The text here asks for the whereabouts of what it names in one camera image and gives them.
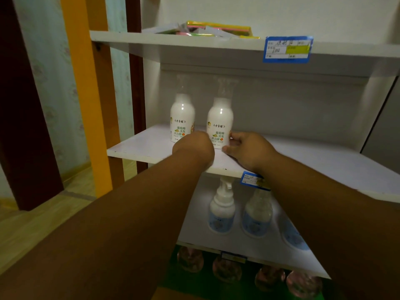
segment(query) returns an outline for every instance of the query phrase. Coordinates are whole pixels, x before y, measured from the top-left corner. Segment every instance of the person's left arm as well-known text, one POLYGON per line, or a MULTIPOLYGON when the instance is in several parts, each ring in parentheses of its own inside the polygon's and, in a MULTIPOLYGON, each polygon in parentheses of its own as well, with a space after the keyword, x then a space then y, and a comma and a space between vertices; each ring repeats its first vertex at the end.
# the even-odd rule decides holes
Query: person's left arm
POLYGON ((204 132, 78 212, 0 276, 0 299, 150 299, 198 179, 214 160, 204 132))

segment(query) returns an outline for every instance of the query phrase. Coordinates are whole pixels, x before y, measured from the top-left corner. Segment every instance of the hand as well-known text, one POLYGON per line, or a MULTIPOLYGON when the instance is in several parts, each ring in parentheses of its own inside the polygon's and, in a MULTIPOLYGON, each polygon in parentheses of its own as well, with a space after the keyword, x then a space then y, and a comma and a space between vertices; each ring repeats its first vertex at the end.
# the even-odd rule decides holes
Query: hand
POLYGON ((263 136, 255 132, 232 133, 233 140, 229 146, 223 147, 223 152, 234 157, 241 166, 262 175, 268 162, 279 153, 263 136))
POLYGON ((214 161, 214 146, 208 134, 204 131, 195 131, 182 137, 173 146, 173 154, 179 151, 194 152, 196 158, 204 162, 204 170, 209 168, 214 161))

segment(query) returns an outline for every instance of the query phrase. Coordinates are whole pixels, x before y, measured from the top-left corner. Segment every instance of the yellow post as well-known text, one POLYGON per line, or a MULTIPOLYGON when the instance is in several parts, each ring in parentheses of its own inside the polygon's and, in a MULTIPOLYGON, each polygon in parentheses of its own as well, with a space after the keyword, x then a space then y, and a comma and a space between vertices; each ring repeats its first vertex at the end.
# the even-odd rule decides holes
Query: yellow post
POLYGON ((89 30, 108 30, 105 0, 61 0, 96 196, 123 184, 122 159, 107 156, 120 142, 110 48, 89 30))

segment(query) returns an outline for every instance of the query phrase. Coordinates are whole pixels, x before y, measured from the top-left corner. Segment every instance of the wallpaper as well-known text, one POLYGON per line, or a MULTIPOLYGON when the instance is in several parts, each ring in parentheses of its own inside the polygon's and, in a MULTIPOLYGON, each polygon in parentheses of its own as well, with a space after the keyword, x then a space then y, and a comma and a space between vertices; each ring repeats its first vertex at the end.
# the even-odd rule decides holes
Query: wallpaper
MULTIPOLYGON (((126 30, 125 0, 106 0, 109 30, 126 30)), ((61 174, 90 161, 60 0, 14 0, 61 174)), ((111 50, 121 139, 134 134, 129 57, 111 50)), ((0 196, 10 196, 0 169, 0 196)))

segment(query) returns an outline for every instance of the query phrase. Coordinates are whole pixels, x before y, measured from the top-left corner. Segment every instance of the person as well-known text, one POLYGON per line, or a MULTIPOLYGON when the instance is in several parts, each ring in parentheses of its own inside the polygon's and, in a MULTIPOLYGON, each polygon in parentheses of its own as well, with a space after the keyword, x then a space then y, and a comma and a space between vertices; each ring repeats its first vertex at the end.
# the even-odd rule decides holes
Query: person
MULTIPOLYGON (((397 209, 278 153, 256 133, 232 138, 223 151, 264 176, 350 299, 396 298, 397 209)), ((206 133, 183 137, 171 156, 82 209, 4 272, 0 299, 150 299, 199 177, 213 160, 206 133)))

